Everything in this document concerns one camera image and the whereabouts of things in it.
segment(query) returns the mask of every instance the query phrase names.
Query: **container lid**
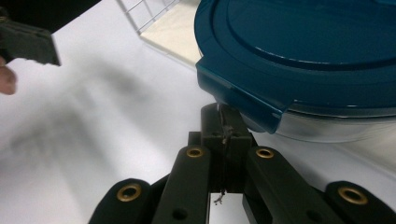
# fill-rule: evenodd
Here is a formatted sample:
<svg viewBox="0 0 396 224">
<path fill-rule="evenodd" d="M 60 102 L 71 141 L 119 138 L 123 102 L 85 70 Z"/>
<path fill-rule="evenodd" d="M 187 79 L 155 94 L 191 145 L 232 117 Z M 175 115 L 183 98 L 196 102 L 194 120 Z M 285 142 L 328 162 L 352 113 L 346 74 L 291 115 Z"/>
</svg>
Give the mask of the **container lid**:
<svg viewBox="0 0 396 224">
<path fill-rule="evenodd" d="M 380 1 L 203 0 L 202 89 L 274 133 L 282 114 L 396 116 L 396 6 Z"/>
</svg>

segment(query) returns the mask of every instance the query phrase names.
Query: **brass grommet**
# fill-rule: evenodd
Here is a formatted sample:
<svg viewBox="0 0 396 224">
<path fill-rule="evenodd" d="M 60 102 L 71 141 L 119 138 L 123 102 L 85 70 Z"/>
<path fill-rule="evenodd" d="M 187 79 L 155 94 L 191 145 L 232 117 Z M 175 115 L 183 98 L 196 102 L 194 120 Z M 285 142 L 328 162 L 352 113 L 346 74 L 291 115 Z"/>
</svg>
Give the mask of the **brass grommet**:
<svg viewBox="0 0 396 224">
<path fill-rule="evenodd" d="M 193 147 L 193 148 L 187 149 L 187 156 L 189 156 L 191 158 L 198 158 L 198 157 L 202 157 L 203 155 L 204 155 L 204 152 L 198 147 Z"/>
<path fill-rule="evenodd" d="M 256 154 L 264 159 L 271 159 L 275 156 L 274 152 L 268 148 L 259 148 L 256 150 Z"/>
<path fill-rule="evenodd" d="M 353 189 L 350 187 L 341 187 L 338 189 L 338 194 L 341 196 L 341 198 L 343 198 L 345 201 L 349 203 L 364 205 L 369 202 L 367 197 L 358 189 Z"/>
<path fill-rule="evenodd" d="M 138 184 L 129 184 L 124 186 L 117 193 L 117 198 L 125 203 L 135 200 L 142 193 L 142 188 Z"/>
</svg>

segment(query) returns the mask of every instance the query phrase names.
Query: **plastic food container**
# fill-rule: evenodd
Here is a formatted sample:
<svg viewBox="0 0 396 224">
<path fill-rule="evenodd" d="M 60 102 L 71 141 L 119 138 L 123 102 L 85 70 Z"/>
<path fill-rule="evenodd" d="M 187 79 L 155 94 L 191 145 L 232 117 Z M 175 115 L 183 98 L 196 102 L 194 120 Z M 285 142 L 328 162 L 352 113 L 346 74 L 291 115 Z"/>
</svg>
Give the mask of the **plastic food container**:
<svg viewBox="0 0 396 224">
<path fill-rule="evenodd" d="M 318 142 L 396 121 L 396 6 L 376 1 L 203 0 L 200 87 L 257 132 Z"/>
</svg>

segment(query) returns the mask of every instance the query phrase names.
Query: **human hand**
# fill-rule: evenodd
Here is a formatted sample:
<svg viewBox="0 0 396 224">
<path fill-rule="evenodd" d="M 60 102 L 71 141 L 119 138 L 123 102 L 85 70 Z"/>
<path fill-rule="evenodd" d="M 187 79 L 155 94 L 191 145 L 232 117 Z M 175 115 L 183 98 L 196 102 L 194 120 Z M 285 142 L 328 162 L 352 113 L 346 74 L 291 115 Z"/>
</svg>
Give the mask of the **human hand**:
<svg viewBox="0 0 396 224">
<path fill-rule="evenodd" d="M 0 92 L 12 95 L 17 90 L 17 76 L 6 67 L 6 60 L 0 56 Z"/>
</svg>

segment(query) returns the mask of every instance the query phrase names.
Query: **wire rack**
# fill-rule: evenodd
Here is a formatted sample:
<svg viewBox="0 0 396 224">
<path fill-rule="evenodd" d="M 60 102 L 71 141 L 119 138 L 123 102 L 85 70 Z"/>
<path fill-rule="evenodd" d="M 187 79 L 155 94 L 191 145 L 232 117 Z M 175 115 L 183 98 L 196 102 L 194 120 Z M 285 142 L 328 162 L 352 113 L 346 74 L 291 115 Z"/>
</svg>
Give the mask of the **wire rack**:
<svg viewBox="0 0 396 224">
<path fill-rule="evenodd" d="M 180 0 L 117 0 L 117 2 L 134 30 L 141 35 Z"/>
</svg>

